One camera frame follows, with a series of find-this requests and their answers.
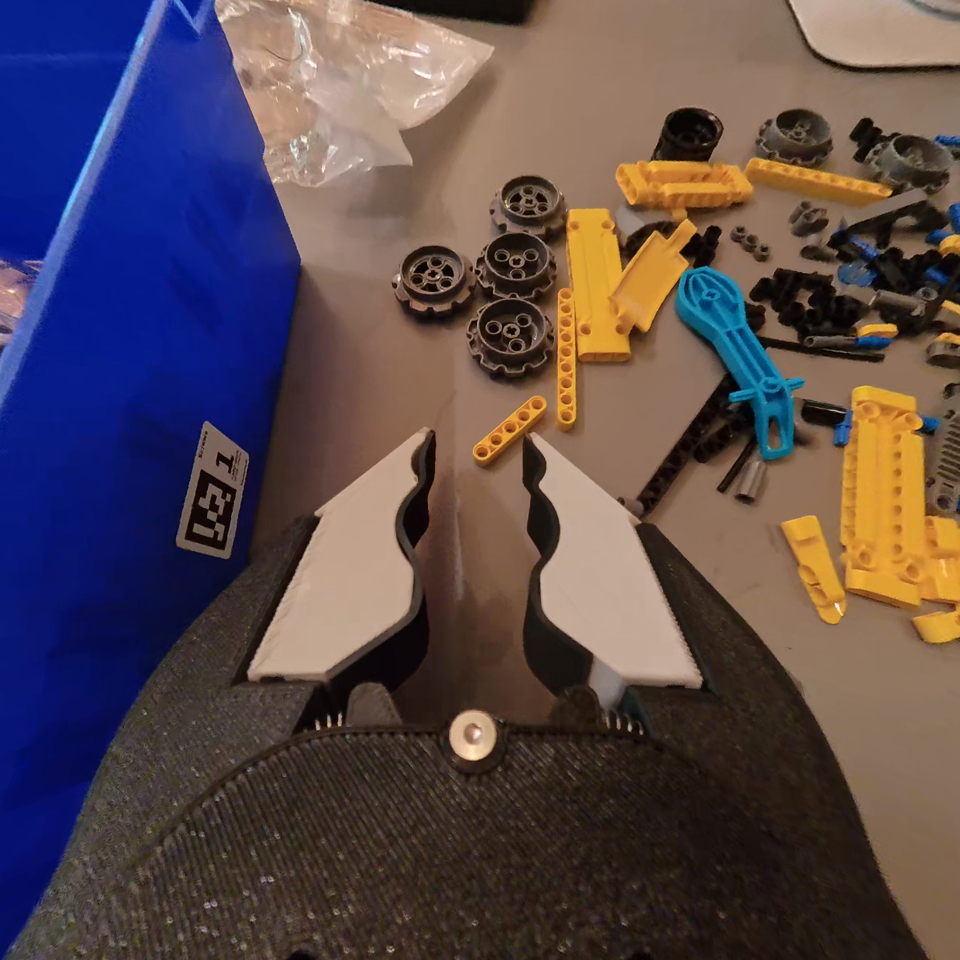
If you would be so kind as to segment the white tag sticker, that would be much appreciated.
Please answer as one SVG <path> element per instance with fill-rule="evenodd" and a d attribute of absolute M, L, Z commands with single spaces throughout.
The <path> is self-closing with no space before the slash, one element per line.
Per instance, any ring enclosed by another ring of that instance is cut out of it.
<path fill-rule="evenodd" d="M 201 426 L 175 545 L 204 556 L 232 557 L 249 454 L 206 421 Z"/>

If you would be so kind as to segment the yellow wedge panel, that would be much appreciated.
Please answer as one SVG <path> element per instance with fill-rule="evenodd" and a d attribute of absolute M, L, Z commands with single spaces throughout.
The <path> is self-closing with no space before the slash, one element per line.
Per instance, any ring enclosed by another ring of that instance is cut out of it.
<path fill-rule="evenodd" d="M 798 565 L 798 576 L 818 616 L 837 625 L 846 615 L 847 596 L 823 534 L 820 520 L 809 514 L 780 524 Z"/>

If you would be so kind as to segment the clear plastic bag with parts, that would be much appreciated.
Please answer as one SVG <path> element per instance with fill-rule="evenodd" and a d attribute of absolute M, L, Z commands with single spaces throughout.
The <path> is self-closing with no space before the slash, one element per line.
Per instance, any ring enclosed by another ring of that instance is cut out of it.
<path fill-rule="evenodd" d="M 42 260 L 1 259 L 1 350 L 12 341 Z"/>

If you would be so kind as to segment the yellow frame piece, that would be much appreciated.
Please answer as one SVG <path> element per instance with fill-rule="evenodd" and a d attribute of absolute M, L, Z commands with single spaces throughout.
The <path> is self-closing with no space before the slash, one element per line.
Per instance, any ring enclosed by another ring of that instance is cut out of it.
<path fill-rule="evenodd" d="M 726 163 L 624 163 L 617 167 L 615 179 L 628 204 L 648 209 L 725 209 L 754 196 L 754 186 L 741 169 Z"/>

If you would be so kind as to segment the grey sprocket wheel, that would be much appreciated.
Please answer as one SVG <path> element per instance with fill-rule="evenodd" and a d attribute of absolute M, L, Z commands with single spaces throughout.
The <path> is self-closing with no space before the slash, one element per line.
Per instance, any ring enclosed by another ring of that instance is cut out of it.
<path fill-rule="evenodd" d="M 805 107 L 787 109 L 764 121 L 754 142 L 758 158 L 802 167 L 821 166 L 833 150 L 827 119 Z"/>
<path fill-rule="evenodd" d="M 553 321 L 534 303 L 514 297 L 486 304 L 465 330 L 471 358 L 494 380 L 520 380 L 542 370 L 551 359 Z"/>
<path fill-rule="evenodd" d="M 564 194 L 550 179 L 522 174 L 496 191 L 489 214 L 501 233 L 530 234 L 546 241 L 566 229 L 568 206 Z"/>
<path fill-rule="evenodd" d="M 391 288 L 408 314 L 431 321 L 462 311 L 473 298 L 476 282 L 470 259 L 448 246 L 425 245 L 406 255 Z"/>
<path fill-rule="evenodd" d="M 894 193 L 921 189 L 940 192 L 949 182 L 954 156 L 949 148 L 913 134 L 897 134 L 870 159 L 874 177 Z"/>
<path fill-rule="evenodd" d="M 493 238 L 482 248 L 475 272 L 487 299 L 534 301 L 552 287 L 557 264 L 546 241 L 511 231 Z"/>

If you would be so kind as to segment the blue plastic bin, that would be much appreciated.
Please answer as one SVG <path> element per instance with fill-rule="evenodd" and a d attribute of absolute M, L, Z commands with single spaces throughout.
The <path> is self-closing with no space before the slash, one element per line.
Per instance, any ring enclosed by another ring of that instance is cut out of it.
<path fill-rule="evenodd" d="M 213 2 L 2 2 L 2 945 L 157 664 L 246 560 L 301 259 Z M 176 546 L 202 426 L 231 557 Z"/>

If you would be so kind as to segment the yellow thin beam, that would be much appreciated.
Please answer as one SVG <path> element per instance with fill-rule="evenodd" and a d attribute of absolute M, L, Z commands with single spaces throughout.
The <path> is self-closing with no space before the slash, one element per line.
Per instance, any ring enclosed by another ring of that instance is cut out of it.
<path fill-rule="evenodd" d="M 577 421 L 577 357 L 573 291 L 569 287 L 563 287 L 558 291 L 556 318 L 556 424 L 563 432 L 570 431 Z"/>

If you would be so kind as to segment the dark block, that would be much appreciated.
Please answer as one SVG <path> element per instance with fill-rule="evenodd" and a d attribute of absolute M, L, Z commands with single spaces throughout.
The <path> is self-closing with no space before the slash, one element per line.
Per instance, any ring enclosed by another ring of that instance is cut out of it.
<path fill-rule="evenodd" d="M 531 15 L 535 1 L 381 1 L 416 15 L 517 26 Z"/>

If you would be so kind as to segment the yellow panel assembly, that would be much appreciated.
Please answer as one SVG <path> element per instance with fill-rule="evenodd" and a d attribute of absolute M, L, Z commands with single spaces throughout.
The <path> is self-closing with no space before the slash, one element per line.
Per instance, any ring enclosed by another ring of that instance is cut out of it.
<path fill-rule="evenodd" d="M 846 592 L 900 608 L 957 604 L 958 525 L 927 513 L 916 399 L 860 386 L 850 403 L 839 534 Z"/>

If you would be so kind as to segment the yellow curved panel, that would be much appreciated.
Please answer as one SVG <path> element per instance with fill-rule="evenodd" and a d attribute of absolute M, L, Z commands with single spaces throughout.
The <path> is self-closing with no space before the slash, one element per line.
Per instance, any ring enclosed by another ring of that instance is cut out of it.
<path fill-rule="evenodd" d="M 650 330 L 660 307 L 689 268 L 682 250 L 695 233 L 690 219 L 675 223 L 669 237 L 655 230 L 630 259 L 608 297 L 617 333 Z"/>

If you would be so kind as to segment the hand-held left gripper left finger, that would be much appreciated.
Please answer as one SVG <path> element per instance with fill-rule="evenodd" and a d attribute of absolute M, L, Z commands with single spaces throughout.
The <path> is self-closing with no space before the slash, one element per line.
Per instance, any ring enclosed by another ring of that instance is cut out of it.
<path fill-rule="evenodd" d="M 418 670 L 429 624 L 415 548 L 435 467 L 435 432 L 421 428 L 315 511 L 250 682 L 318 683 L 344 702 L 365 682 L 396 691 Z"/>

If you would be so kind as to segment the teal brick separator tool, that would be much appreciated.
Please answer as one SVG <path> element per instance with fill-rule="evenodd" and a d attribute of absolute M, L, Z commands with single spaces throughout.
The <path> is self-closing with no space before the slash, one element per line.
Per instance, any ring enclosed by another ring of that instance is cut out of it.
<path fill-rule="evenodd" d="M 708 342 L 736 384 L 728 399 L 747 402 L 759 454 L 766 461 L 794 449 L 794 395 L 803 378 L 785 378 L 751 330 L 736 282 L 711 267 L 685 270 L 676 294 L 678 317 Z"/>

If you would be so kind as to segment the white flat base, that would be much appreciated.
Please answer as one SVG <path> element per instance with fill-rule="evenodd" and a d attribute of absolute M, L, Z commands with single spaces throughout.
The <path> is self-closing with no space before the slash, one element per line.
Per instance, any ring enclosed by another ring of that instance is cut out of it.
<path fill-rule="evenodd" d="M 959 66 L 957 1 L 788 1 L 806 45 L 851 69 Z"/>

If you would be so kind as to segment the grey ribbed piece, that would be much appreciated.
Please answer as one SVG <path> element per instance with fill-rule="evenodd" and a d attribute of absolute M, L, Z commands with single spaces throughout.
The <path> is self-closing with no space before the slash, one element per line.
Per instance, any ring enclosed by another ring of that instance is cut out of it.
<path fill-rule="evenodd" d="M 927 512 L 958 521 L 959 518 L 959 382 L 947 384 L 927 437 L 924 459 L 924 493 Z"/>

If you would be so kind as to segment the yellow short beam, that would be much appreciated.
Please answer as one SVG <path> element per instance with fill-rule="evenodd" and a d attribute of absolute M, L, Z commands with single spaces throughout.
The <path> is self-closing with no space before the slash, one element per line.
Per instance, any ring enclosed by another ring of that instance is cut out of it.
<path fill-rule="evenodd" d="M 537 394 L 527 399 L 474 444 L 472 450 L 474 462 L 481 467 L 487 467 L 496 462 L 502 453 L 510 449 L 539 423 L 545 416 L 546 410 L 547 401 L 544 396 Z"/>

